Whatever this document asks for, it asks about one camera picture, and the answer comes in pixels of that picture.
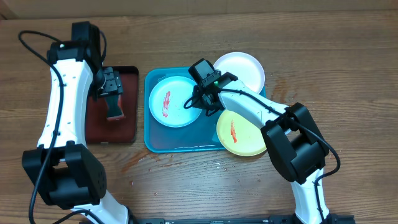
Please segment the green and orange sponge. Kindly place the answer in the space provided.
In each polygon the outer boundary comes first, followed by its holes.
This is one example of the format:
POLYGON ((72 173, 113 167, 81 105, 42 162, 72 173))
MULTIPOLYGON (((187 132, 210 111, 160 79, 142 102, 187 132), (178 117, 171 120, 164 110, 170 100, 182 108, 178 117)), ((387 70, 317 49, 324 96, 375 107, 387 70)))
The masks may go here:
POLYGON ((107 120, 116 121, 124 119, 125 115, 122 109, 121 95, 107 96, 105 102, 108 108, 107 120))

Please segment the light blue plate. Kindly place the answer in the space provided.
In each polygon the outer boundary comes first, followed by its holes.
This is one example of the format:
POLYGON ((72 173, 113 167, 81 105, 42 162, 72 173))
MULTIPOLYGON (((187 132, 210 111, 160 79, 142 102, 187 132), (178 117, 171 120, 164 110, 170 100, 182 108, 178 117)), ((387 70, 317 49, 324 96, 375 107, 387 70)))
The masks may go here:
POLYGON ((196 83, 187 77, 168 77, 156 84, 149 96, 149 109, 160 123, 171 128, 191 124, 201 114, 201 109, 185 109, 196 83))

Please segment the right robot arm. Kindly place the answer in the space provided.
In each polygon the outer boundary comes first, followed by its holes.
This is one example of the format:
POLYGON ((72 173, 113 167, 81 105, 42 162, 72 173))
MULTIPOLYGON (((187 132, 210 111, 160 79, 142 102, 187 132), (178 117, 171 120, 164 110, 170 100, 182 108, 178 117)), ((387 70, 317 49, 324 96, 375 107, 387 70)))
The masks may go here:
POLYGON ((250 90, 237 76, 222 73, 205 59, 189 69, 196 85, 186 109, 204 109, 207 116, 233 111, 259 128, 274 168, 292 184, 295 218, 300 223, 326 223, 323 168, 330 151, 308 109, 286 106, 250 90))

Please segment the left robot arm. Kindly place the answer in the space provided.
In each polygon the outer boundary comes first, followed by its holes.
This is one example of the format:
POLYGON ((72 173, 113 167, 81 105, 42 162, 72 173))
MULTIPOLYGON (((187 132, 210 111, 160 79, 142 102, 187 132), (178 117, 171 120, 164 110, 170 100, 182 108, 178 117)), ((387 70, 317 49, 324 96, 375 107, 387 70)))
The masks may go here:
POLYGON ((34 185, 32 199, 83 215, 91 223, 135 223, 130 209, 107 189, 104 166, 85 137, 89 98, 104 98, 120 119, 123 87, 119 73, 103 67, 105 34, 90 22, 72 24, 69 41, 54 39, 42 60, 50 67, 51 92, 44 130, 22 166, 34 185))

